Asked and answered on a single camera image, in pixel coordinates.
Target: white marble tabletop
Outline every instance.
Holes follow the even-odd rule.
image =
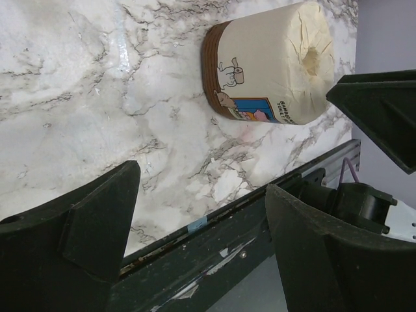
[[[0,0],[0,219],[134,159],[131,254],[350,139],[335,107],[306,126],[234,122],[204,96],[206,31],[293,2]],[[338,80],[357,3],[319,3]]]

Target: wrapped toilet paper roll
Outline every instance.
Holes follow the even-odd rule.
[[[214,26],[202,49],[209,103],[231,119],[306,124],[327,108],[332,38],[318,3]]]

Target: purple cable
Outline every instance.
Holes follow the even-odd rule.
[[[339,176],[339,184],[341,184],[343,182],[343,179],[344,179],[345,164],[348,164],[348,167],[350,167],[350,171],[351,171],[352,177],[354,178],[354,181],[359,182],[358,176],[356,174],[356,171],[354,170],[354,167],[353,167],[350,159],[345,157],[344,160],[343,160],[343,166],[341,167],[341,175]]]

